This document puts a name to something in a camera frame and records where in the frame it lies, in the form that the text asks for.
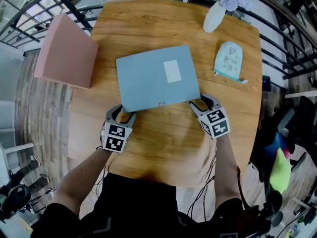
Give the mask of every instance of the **floor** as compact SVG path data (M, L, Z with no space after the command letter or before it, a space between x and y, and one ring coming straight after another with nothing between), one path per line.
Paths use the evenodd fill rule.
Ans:
M47 82L33 77L38 51L29 52L23 63L17 87L15 127L17 129L18 143L34 142L35 147L19 152L19 162L21 166L26 165L30 160L30 155L35 154L42 166L25 177L25 183L31 184L36 181L40 174L47 175L51 183L38 194L43 195L48 188L58 186L62 177L78 163L70 159L67 154L68 149L68 119L69 104L71 102L72 88L63 84ZM306 91L310 88L307 75L290 80L290 91ZM274 108L278 108L284 103L285 91L281 88L273 87L272 92L263 93L260 121L265 115L272 115ZM304 152L301 147L296 147L292 159L298 159ZM304 199L317 176L317 168L313 165L310 157L304 161L301 167L292 174L291 185L283 195L284 213L283 222L287 224L293 220L293 211L298 206L291 200L292 196ZM197 188L177 188L177 201L180 211L187 213L189 206L195 200L198 191L203 184ZM249 205L264 203L264 188L259 182L258 172L248 166L242 178L244 196ZM39 199L39 203L34 206L40 210L52 199L52 195L44 195ZM84 201L80 217L91 212L97 197L92 193ZM193 211L193 218L196 221L203 221L202 200L198 200ZM211 183L206 196L206 215L210 219L214 211L214 189ZM279 226L272 229L270 234L276 235L283 229Z

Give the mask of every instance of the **light blue pouch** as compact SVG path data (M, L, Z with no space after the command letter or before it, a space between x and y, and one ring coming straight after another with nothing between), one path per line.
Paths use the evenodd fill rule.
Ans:
M214 63L215 75L222 75L238 83L245 84L248 81L241 81L240 70L242 66L242 48L234 42L225 42L221 45L216 61Z

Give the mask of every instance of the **person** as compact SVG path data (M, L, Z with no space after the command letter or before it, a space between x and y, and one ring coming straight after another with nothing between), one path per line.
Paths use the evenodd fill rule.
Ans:
M304 5L304 3L311 4L311 1L310 0L291 0L291 3L286 7L288 7L288 9L296 16L299 13L301 7Z
M31 171L35 170L41 165L41 162L34 155L31 155L30 159L31 161L28 165L21 168L15 174L10 175L10 181L0 188L0 219L9 219L12 214L12 211L16 211L16 209L14 210L12 208L10 200L4 199L7 199L9 197L10 192L21 184L22 179L27 174L29 174ZM43 174L40 174L40 177L36 180L36 182L32 183L30 186L28 186L28 188L31 193L35 193L40 191L49 183L49 178Z
M176 187L111 173L104 178L102 192L93 211L79 220L81 204L111 156L110 151L97 149L63 178L52 203L32 227L31 237L149 236L175 231L188 236L206 230L209 235L211 230L211 234L215 235L223 232L218 231L220 227L232 233L234 228L241 226L241 221L246 221L251 228L259 228L258 221L254 221L256 218L237 217L243 212L243 206L238 186L238 167L229 136L217 138L216 147L215 213L207 222L196 223L178 211ZM249 231L239 237L248 235Z
M313 79L312 77L309 77L308 81L310 82L312 87L317 88L317 80Z
M4 12L5 12L5 4L3 3L0 5L0 23L2 22Z

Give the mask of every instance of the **pink cardboard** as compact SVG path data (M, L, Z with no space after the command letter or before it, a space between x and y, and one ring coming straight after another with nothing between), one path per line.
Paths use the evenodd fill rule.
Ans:
M57 15L46 34L34 76L89 88L98 47L66 14Z

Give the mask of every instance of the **laptop lid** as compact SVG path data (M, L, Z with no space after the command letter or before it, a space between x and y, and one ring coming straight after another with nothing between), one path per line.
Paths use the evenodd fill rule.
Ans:
M188 46L119 58L116 65L126 113L200 98Z

